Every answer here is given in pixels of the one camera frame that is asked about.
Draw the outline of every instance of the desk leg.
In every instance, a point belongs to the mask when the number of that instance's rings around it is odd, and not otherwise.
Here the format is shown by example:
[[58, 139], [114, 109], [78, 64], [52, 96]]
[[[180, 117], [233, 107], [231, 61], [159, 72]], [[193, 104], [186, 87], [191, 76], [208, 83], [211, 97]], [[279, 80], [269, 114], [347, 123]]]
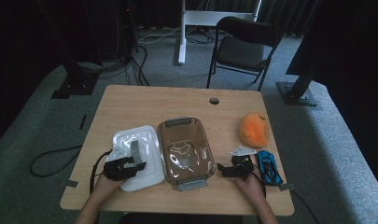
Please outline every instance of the desk leg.
[[182, 18], [180, 25], [180, 49], [179, 49], [179, 64], [185, 63], [186, 57], [186, 0], [182, 0]]

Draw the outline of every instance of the orange stuffed toy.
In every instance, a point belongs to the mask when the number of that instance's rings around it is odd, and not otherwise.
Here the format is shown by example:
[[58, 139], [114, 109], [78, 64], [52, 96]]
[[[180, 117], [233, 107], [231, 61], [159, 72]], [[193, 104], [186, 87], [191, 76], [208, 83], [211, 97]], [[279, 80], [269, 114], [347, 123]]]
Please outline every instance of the orange stuffed toy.
[[269, 130], [270, 126], [264, 114], [251, 112], [241, 120], [239, 135], [251, 147], [266, 147]]

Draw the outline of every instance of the wooden table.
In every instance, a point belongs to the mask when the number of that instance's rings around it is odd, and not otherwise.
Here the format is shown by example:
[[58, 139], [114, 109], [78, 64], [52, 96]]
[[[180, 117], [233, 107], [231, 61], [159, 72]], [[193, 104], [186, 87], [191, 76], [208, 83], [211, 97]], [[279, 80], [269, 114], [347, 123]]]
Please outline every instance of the wooden table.
[[[209, 103], [216, 97], [218, 105]], [[81, 209], [89, 197], [92, 166], [112, 148], [113, 135], [144, 125], [157, 130], [160, 123], [174, 118], [199, 119], [204, 127], [216, 163], [231, 166], [230, 151], [244, 146], [238, 135], [241, 118], [248, 112], [266, 113], [258, 91], [227, 91], [167, 87], [108, 86], [99, 104], [91, 128], [70, 177], [76, 188], [66, 187], [61, 200], [64, 209]], [[270, 130], [265, 148], [275, 156], [280, 176], [287, 182], [282, 162]], [[99, 164], [101, 173], [105, 160]], [[210, 177], [208, 186], [178, 191], [166, 181], [136, 192], [117, 190], [103, 206], [108, 211], [254, 215], [256, 212], [235, 184], [221, 176], [219, 170]], [[290, 192], [267, 187], [267, 201], [277, 216], [294, 212]]]

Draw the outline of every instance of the black curtain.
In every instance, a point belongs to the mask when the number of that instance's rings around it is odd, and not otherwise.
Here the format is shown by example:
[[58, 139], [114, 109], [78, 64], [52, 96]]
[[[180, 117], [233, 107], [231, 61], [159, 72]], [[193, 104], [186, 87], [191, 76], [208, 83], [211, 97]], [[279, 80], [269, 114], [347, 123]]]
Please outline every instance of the black curtain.
[[[256, 0], [187, 0], [187, 10], [253, 12]], [[322, 0], [262, 0], [258, 21], [278, 25], [287, 35], [305, 35]], [[133, 2], [135, 21], [145, 28], [180, 26], [179, 0], [138, 0]]]
[[287, 74], [328, 88], [378, 180], [378, 0], [325, 0]]

